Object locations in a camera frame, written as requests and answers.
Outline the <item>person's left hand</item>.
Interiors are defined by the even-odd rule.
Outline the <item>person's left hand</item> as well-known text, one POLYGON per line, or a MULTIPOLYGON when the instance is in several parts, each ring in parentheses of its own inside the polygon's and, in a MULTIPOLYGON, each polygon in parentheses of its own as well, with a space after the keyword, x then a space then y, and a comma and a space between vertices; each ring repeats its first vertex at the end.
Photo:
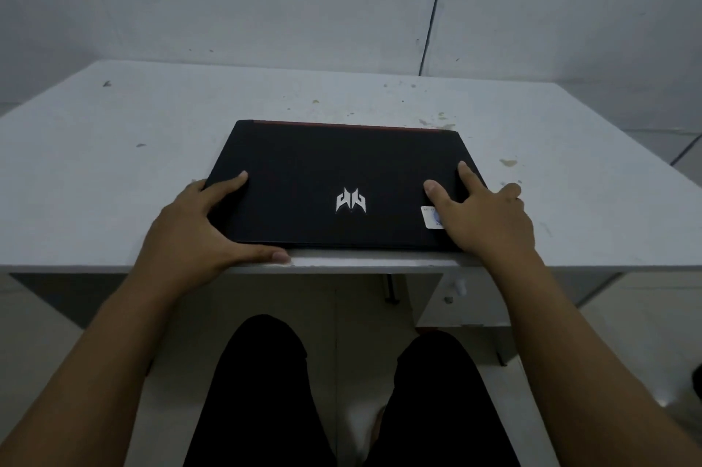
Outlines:
POLYGON ((191 182, 165 206, 148 230, 128 284, 150 294, 178 298, 205 285, 234 265, 219 265, 229 240, 208 215, 224 198, 245 186, 244 170, 233 179, 209 187, 191 182))

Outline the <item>person's right hand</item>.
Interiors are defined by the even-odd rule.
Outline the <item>person's right hand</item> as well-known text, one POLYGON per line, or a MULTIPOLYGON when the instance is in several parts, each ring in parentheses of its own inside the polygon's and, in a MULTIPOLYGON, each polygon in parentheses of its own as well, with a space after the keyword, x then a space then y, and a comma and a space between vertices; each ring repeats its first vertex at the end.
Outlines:
POLYGON ((468 198, 460 203, 460 228, 448 234, 452 241, 489 267, 508 263, 544 267, 536 251, 533 223, 520 198, 521 187, 510 183, 492 192, 466 162, 460 161, 457 171, 468 198))

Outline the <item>black laptop with silver emblem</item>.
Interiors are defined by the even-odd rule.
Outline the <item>black laptop with silver emblem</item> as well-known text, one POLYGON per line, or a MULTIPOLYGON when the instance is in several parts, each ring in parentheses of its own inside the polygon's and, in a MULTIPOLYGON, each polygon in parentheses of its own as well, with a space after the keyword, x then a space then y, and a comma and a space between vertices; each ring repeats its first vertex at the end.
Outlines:
POLYGON ((423 189, 482 180, 459 133, 431 128, 239 120, 206 187, 245 170, 208 219, 229 240, 285 249, 457 251, 423 189))

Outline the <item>person's left forearm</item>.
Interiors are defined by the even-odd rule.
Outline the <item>person's left forearm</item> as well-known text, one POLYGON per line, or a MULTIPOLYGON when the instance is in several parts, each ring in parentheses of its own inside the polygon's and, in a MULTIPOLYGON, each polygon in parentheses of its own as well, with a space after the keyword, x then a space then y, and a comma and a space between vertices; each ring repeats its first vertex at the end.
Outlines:
POLYGON ((187 290, 127 276, 0 444, 0 467, 124 467, 147 371, 187 290))

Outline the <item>person's right forearm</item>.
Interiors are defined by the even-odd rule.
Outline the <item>person's right forearm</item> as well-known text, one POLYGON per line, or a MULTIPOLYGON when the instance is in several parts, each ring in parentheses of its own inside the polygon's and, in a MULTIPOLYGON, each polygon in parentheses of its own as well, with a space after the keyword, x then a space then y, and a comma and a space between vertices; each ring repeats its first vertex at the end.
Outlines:
POLYGON ((535 250, 475 253, 503 296, 563 467, 702 467, 702 449, 597 335, 535 250))

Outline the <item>white drawer cabinet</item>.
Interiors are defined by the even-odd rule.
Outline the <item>white drawer cabinet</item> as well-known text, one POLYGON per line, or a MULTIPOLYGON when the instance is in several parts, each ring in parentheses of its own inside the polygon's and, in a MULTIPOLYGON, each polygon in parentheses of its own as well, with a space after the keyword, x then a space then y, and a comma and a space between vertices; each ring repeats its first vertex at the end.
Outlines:
POLYGON ((481 267, 407 275, 407 292, 419 328, 511 325, 500 292, 481 267))

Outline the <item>person's left leg black trousers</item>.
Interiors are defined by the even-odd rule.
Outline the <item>person's left leg black trousers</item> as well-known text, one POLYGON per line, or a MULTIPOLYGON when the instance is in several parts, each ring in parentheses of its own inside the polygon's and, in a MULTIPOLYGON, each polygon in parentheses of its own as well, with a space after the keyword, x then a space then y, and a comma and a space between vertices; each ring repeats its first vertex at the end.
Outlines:
POLYGON ((301 339, 270 315, 245 320, 218 360, 183 467, 336 465, 301 339))

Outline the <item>person's leg black trousers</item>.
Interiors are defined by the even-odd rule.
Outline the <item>person's leg black trousers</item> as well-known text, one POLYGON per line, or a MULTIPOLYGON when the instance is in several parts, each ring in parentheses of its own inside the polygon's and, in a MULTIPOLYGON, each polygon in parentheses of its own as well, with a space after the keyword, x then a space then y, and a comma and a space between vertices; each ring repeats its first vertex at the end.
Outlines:
POLYGON ((301 339, 270 315, 245 320, 218 360, 183 467, 336 465, 301 339))
POLYGON ((482 377, 451 334, 415 338, 364 467, 520 467, 482 377))

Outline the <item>person's right leg black trousers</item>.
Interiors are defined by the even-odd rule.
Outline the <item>person's right leg black trousers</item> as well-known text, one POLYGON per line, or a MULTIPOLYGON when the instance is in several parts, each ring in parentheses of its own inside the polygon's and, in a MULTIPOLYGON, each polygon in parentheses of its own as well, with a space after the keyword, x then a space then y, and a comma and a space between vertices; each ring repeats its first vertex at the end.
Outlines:
POLYGON ((482 377, 451 334, 415 338, 364 467, 520 467, 482 377))

